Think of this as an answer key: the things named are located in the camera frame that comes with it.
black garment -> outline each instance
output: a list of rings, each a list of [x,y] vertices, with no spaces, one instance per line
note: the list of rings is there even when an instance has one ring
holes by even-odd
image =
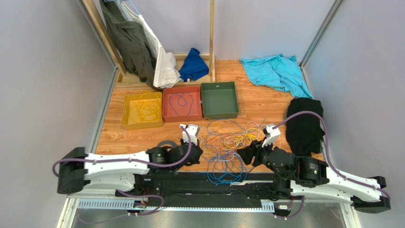
[[[154,89],[154,69],[156,59],[147,44],[142,25],[136,21],[126,21],[113,1],[100,0],[106,27],[116,48],[122,56],[126,70],[137,74],[141,82]]]
[[[313,111],[320,116],[323,108],[320,101],[310,98],[295,98],[287,109],[287,117],[301,111]],[[320,153],[320,141],[325,134],[319,119],[311,114],[302,114],[286,123],[286,139],[296,156],[311,156],[311,152]]]

plastic bin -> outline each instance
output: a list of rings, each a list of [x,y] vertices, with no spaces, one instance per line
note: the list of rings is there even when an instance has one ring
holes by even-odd
[[[164,89],[163,119],[166,122],[202,120],[200,86]]]
[[[162,93],[125,95],[121,125],[126,130],[163,126]]]
[[[239,106],[234,82],[202,83],[202,113],[209,119],[238,117]]]

perforated metal strip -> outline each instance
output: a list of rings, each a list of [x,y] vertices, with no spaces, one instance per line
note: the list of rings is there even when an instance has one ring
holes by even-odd
[[[78,209],[136,209],[134,200],[128,199],[80,199]],[[147,207],[145,210],[153,210],[156,207]],[[161,207],[159,210],[170,211],[225,211],[225,212],[274,212],[274,204],[271,201],[262,200],[261,208],[191,208],[191,207]]]

light blue cloth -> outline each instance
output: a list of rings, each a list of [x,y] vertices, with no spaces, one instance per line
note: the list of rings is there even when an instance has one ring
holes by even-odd
[[[293,97],[313,98],[308,90],[295,56],[283,54],[257,59],[241,59],[250,82],[278,91],[290,92]]]

white garment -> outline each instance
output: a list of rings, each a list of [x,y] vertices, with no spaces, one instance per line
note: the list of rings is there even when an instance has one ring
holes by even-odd
[[[117,3],[128,20],[138,22],[144,28],[147,43],[149,44],[152,55],[156,58],[153,85],[160,88],[173,87],[177,82],[181,81],[180,73],[175,69],[177,61],[173,53],[165,52],[162,44],[159,42],[142,15],[135,14],[121,1],[117,1]]]

